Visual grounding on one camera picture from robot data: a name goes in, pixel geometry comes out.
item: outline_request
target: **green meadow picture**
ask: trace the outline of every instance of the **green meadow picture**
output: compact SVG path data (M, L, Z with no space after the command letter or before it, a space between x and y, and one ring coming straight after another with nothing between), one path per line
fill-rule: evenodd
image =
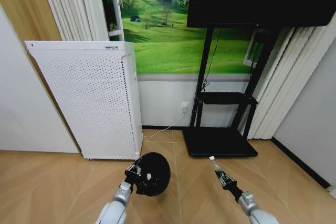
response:
M112 30L116 24L109 1L103 3ZM125 41L135 43L138 73L198 73L206 30L186 26L188 4L189 0L122 0ZM225 0L218 4L225 5ZM218 33L216 28L209 58ZM243 61L252 33L252 29L223 28L210 73L250 73Z

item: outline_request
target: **black cable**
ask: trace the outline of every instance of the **black cable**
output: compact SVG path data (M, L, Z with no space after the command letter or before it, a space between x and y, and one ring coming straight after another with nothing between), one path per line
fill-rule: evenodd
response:
M216 52L216 49L217 49L217 45L218 45L218 41L219 41L219 38L220 38L220 36L221 36L221 33L222 33L222 29L219 30L219 34L218 34L218 37L217 37L215 50L214 50L214 52L212 53L212 57L211 57L211 61L210 61L210 65L209 65L209 68L208 68L208 73L206 74L205 80L203 81L203 85L202 85L201 92L202 92L202 91L205 92L205 87L208 86L208 85L210 84L210 82L208 82L206 79L208 78L208 75L209 75L209 73L210 73L211 64L212 64L212 61L213 61L213 59L214 59L214 55L215 55L215 52Z
M257 54L257 51L258 51L258 48L259 48L259 46L260 46L260 42L257 42L258 43L258 45L257 45L257 47L256 47L256 50L254 51L254 53L253 53L253 57L252 57L252 64L251 64L251 71L250 71L250 79L251 79L251 76L252 76L252 73L253 73L253 65L254 65L254 58L255 58L255 56L256 56L256 54Z

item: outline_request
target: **black round object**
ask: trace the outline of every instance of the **black round object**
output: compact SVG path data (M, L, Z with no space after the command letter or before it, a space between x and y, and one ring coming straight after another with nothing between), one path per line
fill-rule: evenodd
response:
M170 181L170 167L164 156L149 152L134 164L141 169L141 176L135 182L137 194L156 196L165 191Z

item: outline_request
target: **stand base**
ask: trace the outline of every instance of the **stand base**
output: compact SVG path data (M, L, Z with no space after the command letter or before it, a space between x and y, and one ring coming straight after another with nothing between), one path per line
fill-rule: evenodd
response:
M183 130L193 157L256 157L257 151L234 128L189 127Z

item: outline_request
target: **television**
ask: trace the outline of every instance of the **television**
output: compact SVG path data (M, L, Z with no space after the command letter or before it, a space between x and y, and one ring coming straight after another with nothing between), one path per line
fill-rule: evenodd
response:
M335 0L189 0L187 26L324 26L335 6Z

